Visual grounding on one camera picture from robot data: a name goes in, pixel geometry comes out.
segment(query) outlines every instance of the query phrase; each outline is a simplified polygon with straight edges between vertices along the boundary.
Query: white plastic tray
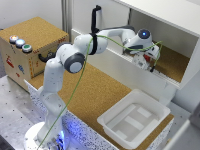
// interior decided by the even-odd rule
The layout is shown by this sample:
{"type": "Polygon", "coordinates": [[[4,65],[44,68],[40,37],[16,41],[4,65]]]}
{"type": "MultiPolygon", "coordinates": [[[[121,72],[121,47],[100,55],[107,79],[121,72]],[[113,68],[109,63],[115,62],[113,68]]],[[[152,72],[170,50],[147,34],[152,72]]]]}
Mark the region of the white plastic tray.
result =
{"type": "Polygon", "coordinates": [[[140,90],[133,90],[97,121],[126,149],[137,148],[168,116],[170,109],[140,90]]]}

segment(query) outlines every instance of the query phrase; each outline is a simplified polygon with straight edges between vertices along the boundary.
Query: robotic arm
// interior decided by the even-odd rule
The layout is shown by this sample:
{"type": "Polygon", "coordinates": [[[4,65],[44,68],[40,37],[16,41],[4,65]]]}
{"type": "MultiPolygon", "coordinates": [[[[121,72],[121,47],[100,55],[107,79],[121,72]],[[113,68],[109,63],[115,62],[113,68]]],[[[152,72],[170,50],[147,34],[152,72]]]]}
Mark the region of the robotic arm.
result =
{"type": "MultiPolygon", "coordinates": [[[[119,36],[123,45],[131,49],[143,49],[154,45],[151,33],[148,30],[142,29],[135,34],[134,28],[131,26],[105,29],[100,31],[97,35],[107,37],[119,36]]],[[[38,90],[40,100],[48,110],[45,124],[37,134],[37,140],[39,142],[42,142],[46,133],[65,107],[65,103],[57,94],[57,92],[62,89],[63,73],[65,70],[70,73],[77,73],[82,69],[91,38],[92,36],[90,34],[80,35],[75,38],[73,45],[69,43],[59,45],[56,57],[47,61],[44,72],[44,83],[38,90]]],[[[103,53],[108,46],[108,39],[97,37],[97,43],[98,46],[95,54],[103,53]]],[[[89,54],[92,53],[92,50],[93,42],[91,42],[89,54]]],[[[156,45],[142,52],[129,51],[127,49],[124,49],[124,51],[135,54],[133,63],[142,69],[148,67],[143,55],[147,55],[153,59],[159,57],[159,48],[156,45]]],[[[62,117],[60,117],[45,139],[43,147],[46,147],[52,141],[55,143],[55,139],[59,137],[60,132],[63,130],[61,118],[62,117]]]]}

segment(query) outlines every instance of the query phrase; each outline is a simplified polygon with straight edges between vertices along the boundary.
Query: empty white container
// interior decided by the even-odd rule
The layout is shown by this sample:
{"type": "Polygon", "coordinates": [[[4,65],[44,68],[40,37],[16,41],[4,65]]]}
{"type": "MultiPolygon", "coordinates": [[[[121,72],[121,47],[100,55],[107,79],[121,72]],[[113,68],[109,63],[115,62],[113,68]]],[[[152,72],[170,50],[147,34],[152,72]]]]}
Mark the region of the empty white container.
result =
{"type": "Polygon", "coordinates": [[[135,89],[97,121],[105,133],[122,147],[136,149],[169,113],[169,108],[135,89]]]}

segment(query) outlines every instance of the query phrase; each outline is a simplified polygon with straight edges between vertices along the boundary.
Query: green cable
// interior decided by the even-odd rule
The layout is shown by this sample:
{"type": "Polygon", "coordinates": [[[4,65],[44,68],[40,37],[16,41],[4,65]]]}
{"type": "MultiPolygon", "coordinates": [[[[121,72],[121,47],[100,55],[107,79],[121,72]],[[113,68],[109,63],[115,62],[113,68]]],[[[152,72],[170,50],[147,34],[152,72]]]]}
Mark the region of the green cable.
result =
{"type": "MultiPolygon", "coordinates": [[[[144,50],[147,50],[147,49],[149,49],[149,48],[151,48],[151,47],[154,47],[155,45],[160,44],[160,45],[161,45],[160,50],[159,50],[159,55],[160,55],[160,51],[161,51],[161,49],[162,49],[162,44],[161,44],[162,41],[159,41],[159,42],[155,43],[154,45],[149,46],[149,47],[144,48],[144,49],[130,49],[130,48],[124,47],[123,45],[119,44],[118,42],[114,41],[113,39],[111,39],[111,38],[109,38],[109,37],[107,37],[107,36],[103,36],[103,35],[97,35],[97,36],[98,36],[98,37],[107,38],[107,39],[111,40],[112,42],[116,43],[117,45],[119,45],[119,46],[121,46],[121,47],[123,47],[123,48],[125,48],[125,49],[128,49],[128,50],[130,50],[130,51],[144,51],[144,50]]],[[[84,65],[83,65],[83,70],[82,70],[81,75],[80,75],[80,77],[79,77],[79,80],[78,80],[78,82],[77,82],[77,84],[76,84],[76,86],[75,86],[75,88],[74,88],[74,91],[72,92],[72,95],[71,95],[69,101],[67,102],[67,104],[65,105],[65,107],[63,108],[63,110],[60,112],[60,114],[58,115],[58,117],[57,117],[56,120],[54,121],[53,125],[51,126],[51,128],[50,128],[49,131],[47,132],[46,136],[44,137],[44,139],[42,140],[42,142],[41,142],[40,145],[38,146],[37,150],[38,150],[38,149],[40,148],[40,146],[44,143],[45,139],[46,139],[47,136],[49,135],[49,133],[50,133],[50,131],[52,130],[53,126],[56,124],[56,122],[58,121],[58,119],[60,118],[60,116],[62,115],[62,113],[65,111],[65,109],[67,108],[67,106],[68,106],[69,103],[71,102],[71,100],[72,100],[72,98],[73,98],[73,96],[74,96],[74,93],[76,92],[76,89],[77,89],[77,87],[78,87],[78,85],[79,85],[79,83],[80,83],[80,81],[81,81],[81,79],[82,79],[83,73],[84,73],[84,71],[85,71],[85,66],[86,66],[86,63],[87,63],[87,57],[88,57],[88,53],[89,53],[89,50],[90,50],[90,44],[91,44],[92,40],[93,40],[93,38],[91,38],[91,40],[90,40],[90,42],[89,42],[89,45],[88,45],[88,47],[87,47],[87,54],[86,54],[86,58],[85,58],[85,63],[84,63],[84,65]]],[[[155,61],[155,63],[154,63],[154,66],[156,65],[156,63],[157,63],[157,61],[158,61],[159,55],[157,56],[157,59],[156,59],[156,61],[155,61]]]]}
{"type": "Polygon", "coordinates": [[[76,89],[77,89],[77,87],[78,87],[78,85],[79,85],[79,83],[80,83],[80,81],[81,81],[81,78],[82,78],[82,76],[83,76],[83,73],[84,73],[84,71],[85,71],[85,66],[86,66],[86,63],[87,63],[87,57],[88,57],[88,53],[89,53],[89,49],[90,49],[90,44],[91,44],[92,40],[93,40],[93,38],[91,38],[91,40],[90,40],[90,42],[89,42],[88,49],[87,49],[87,54],[86,54],[86,58],[85,58],[85,63],[84,63],[84,65],[83,65],[83,70],[82,70],[81,76],[80,76],[80,78],[79,78],[79,80],[78,80],[78,82],[77,82],[77,84],[76,84],[76,86],[75,86],[75,88],[74,88],[74,91],[72,92],[72,95],[71,95],[69,101],[67,102],[67,104],[65,105],[65,107],[63,108],[63,110],[60,112],[60,114],[58,115],[58,117],[57,117],[56,120],[54,121],[53,125],[51,126],[51,128],[50,128],[49,131],[47,132],[46,136],[44,137],[44,139],[42,140],[42,142],[41,142],[40,145],[38,146],[37,150],[38,150],[38,149],[40,148],[40,146],[44,143],[45,139],[46,139],[47,136],[49,135],[49,133],[50,133],[50,131],[52,130],[53,126],[56,124],[56,122],[58,121],[58,119],[60,118],[60,116],[62,115],[62,113],[65,111],[65,109],[67,108],[67,106],[68,106],[69,103],[71,102],[72,97],[74,96],[74,93],[75,93],[75,91],[76,91],[76,89]]]}

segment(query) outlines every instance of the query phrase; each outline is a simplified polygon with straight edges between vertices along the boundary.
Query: brown box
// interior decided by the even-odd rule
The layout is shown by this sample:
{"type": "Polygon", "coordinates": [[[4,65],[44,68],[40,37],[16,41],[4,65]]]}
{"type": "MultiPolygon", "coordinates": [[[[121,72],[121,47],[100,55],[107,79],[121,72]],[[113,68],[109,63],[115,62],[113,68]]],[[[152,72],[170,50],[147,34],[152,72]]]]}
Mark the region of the brown box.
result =
{"type": "Polygon", "coordinates": [[[47,57],[63,41],[69,41],[68,34],[39,17],[0,31],[0,50],[6,74],[28,90],[24,79],[28,81],[44,71],[45,63],[38,58],[38,54],[47,57]],[[25,40],[33,51],[26,54],[10,44],[12,35],[25,40]]]}

